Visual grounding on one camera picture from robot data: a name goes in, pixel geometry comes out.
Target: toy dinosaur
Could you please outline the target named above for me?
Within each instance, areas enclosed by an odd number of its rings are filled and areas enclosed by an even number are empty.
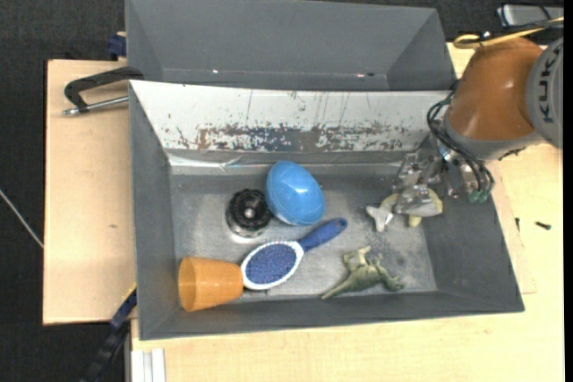
[[[399,277],[392,277],[379,260],[366,259],[366,253],[370,248],[370,246],[363,247],[344,255],[343,261],[350,274],[341,284],[322,295],[323,300],[342,293],[361,292],[376,284],[384,284],[391,292],[404,288],[398,281]]]

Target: blue egg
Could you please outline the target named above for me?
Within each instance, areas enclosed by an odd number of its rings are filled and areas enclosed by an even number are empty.
[[[324,216],[320,185],[292,161],[279,161],[270,169],[266,199],[273,215],[290,225],[314,225]]]

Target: brush handle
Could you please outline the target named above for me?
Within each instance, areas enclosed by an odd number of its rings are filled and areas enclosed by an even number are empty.
[[[323,225],[314,228],[305,235],[305,237],[298,241],[298,243],[300,243],[304,251],[312,250],[313,248],[328,242],[330,239],[334,239],[342,233],[347,226],[348,222],[344,218],[330,220]]]

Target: gray box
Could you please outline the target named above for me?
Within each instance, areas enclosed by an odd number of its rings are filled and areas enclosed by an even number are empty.
[[[383,233],[365,213],[366,205],[391,193],[405,153],[425,148],[425,113],[451,82],[434,11],[270,0],[128,1],[130,65],[160,77],[155,80],[184,80],[130,83],[141,339],[523,310],[490,199],[469,204],[438,187],[442,215],[417,228],[397,216]],[[233,12],[242,19],[234,21]],[[296,19],[299,13],[304,21]],[[245,30],[252,21],[257,27]],[[303,35],[312,40],[291,43]],[[387,52],[376,53],[382,44]],[[423,72],[414,72],[421,64]],[[316,177],[325,219],[342,216],[348,229],[305,255],[286,283],[185,312],[176,284],[181,258],[240,263],[259,243],[294,240],[310,230],[273,221],[260,238],[245,240],[227,228],[231,196],[263,189],[269,168],[285,158]],[[389,293],[377,285],[321,300],[346,276],[342,255],[365,245],[406,287]]]

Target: orange cup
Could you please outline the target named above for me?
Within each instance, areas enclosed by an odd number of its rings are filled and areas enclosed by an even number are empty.
[[[188,312],[235,300],[243,294],[243,274],[218,259],[183,258],[179,265],[179,299]]]

